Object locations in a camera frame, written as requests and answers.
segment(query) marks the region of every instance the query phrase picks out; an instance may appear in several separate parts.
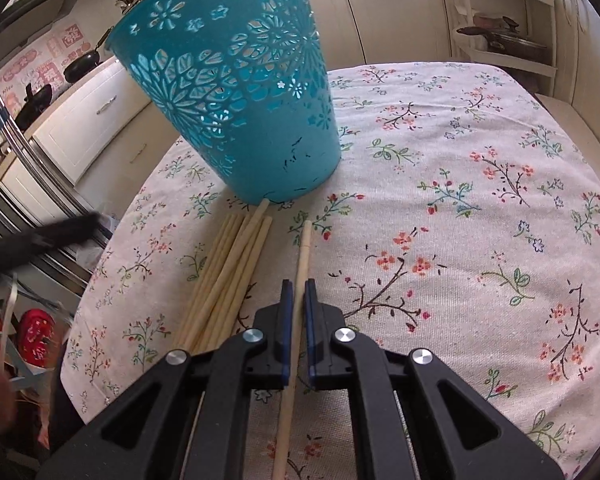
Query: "cabinet handle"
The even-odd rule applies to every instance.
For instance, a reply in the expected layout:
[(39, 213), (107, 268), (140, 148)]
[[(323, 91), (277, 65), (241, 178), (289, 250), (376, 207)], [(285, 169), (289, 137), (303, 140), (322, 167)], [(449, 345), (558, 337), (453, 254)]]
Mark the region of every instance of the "cabinet handle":
[(140, 151), (138, 151), (136, 153), (136, 156), (129, 161), (129, 164), (133, 164), (136, 161), (136, 158), (138, 158), (140, 155), (142, 155), (142, 152), (144, 152), (145, 148), (146, 148), (146, 142), (142, 145), (142, 148), (140, 148)]
[(569, 0), (569, 10), (567, 10), (567, 0), (562, 0), (562, 8), (564, 9), (564, 15), (567, 19), (567, 23), (571, 27), (571, 13), (573, 12), (573, 0)]
[[(583, 14), (586, 14), (587, 16), (587, 27), (583, 27), (582, 25), (582, 16), (580, 15), (579, 3), (582, 3), (582, 7), (584, 8)], [(578, 10), (578, 24), (580, 25), (580, 31), (582, 31), (583, 34), (587, 34), (589, 32), (589, 9), (587, 9), (587, 4), (584, 0), (576, 0), (576, 8)]]
[(104, 110), (106, 110), (107, 108), (109, 108), (112, 104), (113, 101), (115, 101), (118, 98), (117, 95), (114, 95), (111, 99), (109, 99), (106, 103), (104, 103), (100, 109), (96, 112), (96, 115), (100, 115), (101, 113), (103, 113)]

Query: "frying pan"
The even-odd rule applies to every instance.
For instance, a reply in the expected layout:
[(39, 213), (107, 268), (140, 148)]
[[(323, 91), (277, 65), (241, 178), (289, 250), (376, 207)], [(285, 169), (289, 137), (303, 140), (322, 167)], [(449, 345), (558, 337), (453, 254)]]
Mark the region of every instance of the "frying pan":
[(518, 24), (512, 19), (503, 17), (509, 29), (486, 29), (481, 27), (463, 27), (459, 28), (460, 34), (468, 36), (484, 36), (489, 45), (490, 52), (498, 54), (507, 54), (529, 61), (544, 63), (547, 47), (535, 41), (528, 40), (516, 31)]
[(31, 83), (26, 87), (27, 96), (24, 98), (24, 106), (16, 115), (15, 121), (21, 131), (29, 128), (40, 114), (49, 108), (53, 90), (51, 85), (46, 84), (36, 93), (31, 91)]
[(64, 69), (64, 78), (68, 83), (75, 83), (98, 66), (100, 63), (100, 54), (98, 53), (98, 49), (102, 46), (104, 40), (107, 39), (107, 36), (112, 30), (113, 27), (109, 27), (104, 35), (100, 38), (96, 48), (88, 51), (86, 54), (82, 54), (78, 59), (73, 60), (70, 65)]

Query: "floral tablecloth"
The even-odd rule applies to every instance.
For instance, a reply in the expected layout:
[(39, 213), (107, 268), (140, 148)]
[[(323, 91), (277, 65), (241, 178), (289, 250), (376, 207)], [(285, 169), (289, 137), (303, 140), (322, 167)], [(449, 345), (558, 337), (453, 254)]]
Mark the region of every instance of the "floral tablecloth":
[[(323, 301), (384, 348), (431, 348), (573, 478), (600, 445), (600, 182), (500, 69), (330, 74), (342, 161), (274, 223), (236, 330), (293, 278), (302, 223)], [(179, 140), (93, 274), (62, 383), (91, 420), (171, 349), (228, 212), (248, 207)], [(355, 476), (346, 394), (297, 392), (289, 478)], [(280, 394), (253, 393), (245, 478), (268, 479)]]

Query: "metal screw cap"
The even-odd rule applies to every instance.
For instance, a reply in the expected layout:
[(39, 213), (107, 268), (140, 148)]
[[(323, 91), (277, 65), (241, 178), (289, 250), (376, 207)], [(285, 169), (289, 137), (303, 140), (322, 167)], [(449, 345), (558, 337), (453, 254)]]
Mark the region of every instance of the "metal screw cap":
[(167, 354), (167, 362), (170, 365), (181, 365), (186, 360), (187, 353), (184, 350), (171, 350), (171, 352)]
[(356, 333), (346, 326), (339, 328), (336, 330), (335, 334), (336, 339), (341, 343), (348, 343), (356, 338)]
[(433, 354), (426, 348), (418, 348), (411, 356), (419, 365), (428, 365), (433, 361)]
[(247, 343), (257, 343), (258, 341), (261, 341), (263, 337), (264, 334), (262, 333), (262, 330), (258, 330), (257, 328), (250, 328), (242, 332), (242, 338)]

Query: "range hood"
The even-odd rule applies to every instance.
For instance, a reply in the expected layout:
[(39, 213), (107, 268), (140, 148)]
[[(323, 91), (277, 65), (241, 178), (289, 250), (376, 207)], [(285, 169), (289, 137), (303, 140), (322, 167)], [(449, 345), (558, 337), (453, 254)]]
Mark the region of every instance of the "range hood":
[(0, 69), (28, 44), (51, 30), (77, 0), (18, 0), (0, 15)]

